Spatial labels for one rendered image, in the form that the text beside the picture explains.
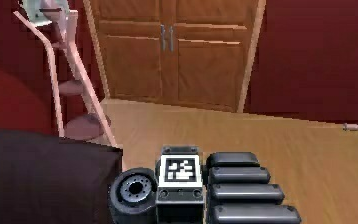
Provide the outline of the brown wooden cupboard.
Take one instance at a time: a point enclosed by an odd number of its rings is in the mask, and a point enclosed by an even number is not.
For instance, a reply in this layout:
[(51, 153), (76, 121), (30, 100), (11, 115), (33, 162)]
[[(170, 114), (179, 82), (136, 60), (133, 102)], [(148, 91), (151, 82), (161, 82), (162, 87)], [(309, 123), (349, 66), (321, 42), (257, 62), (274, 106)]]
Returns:
[(267, 0), (83, 0), (108, 99), (245, 107)]

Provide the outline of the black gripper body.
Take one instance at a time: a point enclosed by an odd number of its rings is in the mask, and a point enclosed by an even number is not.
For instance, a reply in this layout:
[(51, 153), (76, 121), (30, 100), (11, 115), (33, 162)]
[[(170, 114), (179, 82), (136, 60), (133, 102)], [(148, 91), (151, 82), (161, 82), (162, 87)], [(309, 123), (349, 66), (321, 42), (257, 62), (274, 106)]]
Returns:
[(118, 175), (108, 191), (113, 224), (156, 224), (157, 182), (149, 168), (132, 168)]

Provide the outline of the pale green box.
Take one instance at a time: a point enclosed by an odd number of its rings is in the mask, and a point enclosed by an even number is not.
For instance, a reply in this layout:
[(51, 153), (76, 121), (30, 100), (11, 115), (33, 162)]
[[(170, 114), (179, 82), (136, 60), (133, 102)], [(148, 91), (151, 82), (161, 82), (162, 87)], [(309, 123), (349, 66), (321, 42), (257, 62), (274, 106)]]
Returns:
[(70, 11), (68, 0), (20, 0), (19, 6), (35, 26), (58, 22)]

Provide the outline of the pink round-shelf rack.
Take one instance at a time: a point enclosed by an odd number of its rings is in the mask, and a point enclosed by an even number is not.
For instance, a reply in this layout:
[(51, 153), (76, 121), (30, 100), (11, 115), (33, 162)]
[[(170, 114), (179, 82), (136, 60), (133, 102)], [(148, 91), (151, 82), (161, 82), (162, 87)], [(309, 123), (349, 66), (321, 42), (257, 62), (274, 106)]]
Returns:
[[(78, 52), (76, 45), (78, 14), (77, 10), (70, 9), (67, 16), (62, 17), (58, 22), (35, 26), (29, 21), (27, 14), (24, 17), (19, 11), (14, 12), (14, 15), (41, 40), (45, 47), (58, 136), (82, 141), (90, 141), (100, 136), (105, 136), (108, 144), (116, 147), (117, 142), (110, 127), (110, 119), (104, 113)], [(72, 80), (58, 81), (56, 50), (61, 50), (64, 53), (73, 75)], [(87, 113), (64, 123), (61, 104), (62, 96), (80, 96), (83, 99)]]

